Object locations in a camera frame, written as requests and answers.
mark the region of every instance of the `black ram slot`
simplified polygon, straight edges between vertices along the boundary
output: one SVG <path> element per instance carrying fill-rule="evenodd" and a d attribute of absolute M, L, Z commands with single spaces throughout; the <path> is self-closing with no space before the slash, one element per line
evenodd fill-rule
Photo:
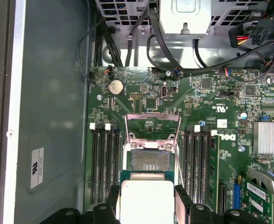
<path fill-rule="evenodd" d="M 193 172 L 193 202 L 194 203 L 200 203 L 201 200 L 201 140 L 202 133 L 198 132 L 195 134 L 195 149 L 193 153 L 194 157 L 194 172 Z"/>
<path fill-rule="evenodd" d="M 112 132 L 108 131 L 106 133 L 106 198 L 108 198 L 110 187 L 111 187 L 111 170 L 112 170 Z"/>
<path fill-rule="evenodd" d="M 207 202 L 210 132 L 185 132 L 185 189 L 194 203 Z"/>
<path fill-rule="evenodd" d="M 195 152 L 195 135 L 194 131 L 186 131 L 185 133 L 185 161 L 184 161 L 184 174 L 185 174 L 185 189 L 187 194 L 193 200 L 193 177 L 194 173 L 194 152 Z"/>
<path fill-rule="evenodd" d="M 199 201 L 198 203 L 206 204 L 207 201 L 207 171 L 210 149 L 210 135 L 209 132 L 202 132 L 201 134 L 201 149 L 200 149 L 200 179 L 199 179 Z"/>
<path fill-rule="evenodd" d="M 118 173 L 119 173 L 119 132 L 117 130 L 114 131 L 114 145 L 113 145 L 113 158 L 114 158 L 114 166 L 113 166 L 113 183 L 118 183 Z"/>
<path fill-rule="evenodd" d="M 94 131 L 92 133 L 92 161 L 91 161 L 91 203 L 96 202 L 96 185 L 97 185 L 97 173 L 96 173 L 96 161 L 97 161 L 97 145 L 98 145 L 98 133 Z"/>
<path fill-rule="evenodd" d="M 219 193 L 218 193 L 218 214 L 223 216 L 226 211 L 226 195 L 227 187 L 224 183 L 219 183 Z"/>
<path fill-rule="evenodd" d="M 105 131 L 100 130 L 99 142 L 98 142 L 98 167 L 99 167 L 99 184 L 98 184 L 98 203 L 104 202 L 103 192 L 104 192 L 104 160 L 105 160 Z"/>

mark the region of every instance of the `label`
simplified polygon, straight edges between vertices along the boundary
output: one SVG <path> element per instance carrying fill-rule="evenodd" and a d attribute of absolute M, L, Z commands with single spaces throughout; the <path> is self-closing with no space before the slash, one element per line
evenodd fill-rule
<path fill-rule="evenodd" d="M 251 204 L 252 204 L 255 208 L 257 208 L 259 211 L 263 212 L 263 207 L 262 207 L 260 204 L 258 204 L 256 201 L 254 201 L 253 199 L 251 199 Z"/>
<path fill-rule="evenodd" d="M 259 190 L 257 187 L 253 186 L 250 183 L 247 183 L 247 188 L 253 192 L 254 194 L 258 195 L 259 197 L 261 197 L 263 200 L 266 199 L 266 193 L 264 193 L 262 190 Z"/>
<path fill-rule="evenodd" d="M 44 148 L 38 148 L 31 153 L 31 179 L 30 188 L 43 182 Z"/>
<path fill-rule="evenodd" d="M 218 119 L 217 128 L 227 128 L 227 119 Z"/>
<path fill-rule="evenodd" d="M 231 140 L 235 141 L 236 135 L 235 134 L 218 134 L 218 136 L 221 136 L 221 140 Z"/>

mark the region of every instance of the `ram slot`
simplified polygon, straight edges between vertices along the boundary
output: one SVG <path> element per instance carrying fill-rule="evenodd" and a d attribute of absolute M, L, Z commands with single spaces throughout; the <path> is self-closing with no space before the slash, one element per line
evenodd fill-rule
<path fill-rule="evenodd" d="M 201 132 L 200 135 L 200 150 L 199 150 L 199 201 L 198 203 L 206 204 L 207 201 L 207 170 L 210 149 L 210 135 L 209 132 Z"/>
<path fill-rule="evenodd" d="M 194 175 L 194 131 L 185 132 L 185 158 L 184 158 L 184 174 L 185 174 L 185 189 L 187 194 L 193 199 L 193 175 Z"/>
<path fill-rule="evenodd" d="M 91 161 L 91 203 L 96 202 L 96 189 L 97 189 L 97 154 L 98 154 L 98 133 L 94 131 L 92 133 L 93 141 L 92 141 L 92 161 Z"/>
<path fill-rule="evenodd" d="M 194 159 L 194 171 L 193 171 L 193 202 L 194 203 L 200 203 L 201 200 L 201 194 L 199 190 L 201 190 L 201 136 L 202 133 L 198 132 L 195 133 L 195 139 L 194 139 L 194 153 L 193 153 L 193 159 Z"/>
<path fill-rule="evenodd" d="M 112 157 L 112 132 L 111 131 L 107 131 L 106 133 L 106 156 L 105 156 L 105 160 L 106 160 L 106 177 L 105 177 L 105 191 L 106 191 L 106 198 L 108 198 L 108 194 L 110 191 L 110 187 L 111 187 L 111 170 L 112 170 L 112 161 L 111 161 L 111 157 Z"/>
<path fill-rule="evenodd" d="M 98 167 L 99 167 L 99 184 L 98 184 L 98 203 L 104 202 L 103 192 L 104 192 L 104 166 L 105 166 L 105 138 L 106 134 L 104 130 L 99 133 L 98 142 Z"/>
<path fill-rule="evenodd" d="M 113 184 L 119 184 L 118 173 L 119 173 L 119 140 L 120 135 L 118 130 L 114 130 L 114 144 L 113 144 Z"/>

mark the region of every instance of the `chip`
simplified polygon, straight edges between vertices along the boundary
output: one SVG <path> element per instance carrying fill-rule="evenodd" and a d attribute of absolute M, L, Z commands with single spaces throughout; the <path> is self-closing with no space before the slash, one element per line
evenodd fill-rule
<path fill-rule="evenodd" d="M 146 98 L 146 108 L 156 109 L 157 108 L 156 99 Z"/>
<path fill-rule="evenodd" d="M 211 80 L 210 79 L 203 79 L 201 81 L 201 87 L 202 89 L 210 89 L 212 86 Z"/>
<path fill-rule="evenodd" d="M 255 94 L 255 86 L 253 85 L 249 85 L 249 86 L 246 86 L 246 96 L 254 96 Z"/>

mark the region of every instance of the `black connector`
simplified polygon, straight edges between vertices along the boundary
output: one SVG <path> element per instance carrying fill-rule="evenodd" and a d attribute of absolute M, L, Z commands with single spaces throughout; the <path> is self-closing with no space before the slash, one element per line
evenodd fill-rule
<path fill-rule="evenodd" d="M 261 19 L 251 31 L 249 37 L 252 38 L 252 44 L 261 45 L 264 40 L 273 32 L 274 20 Z"/>

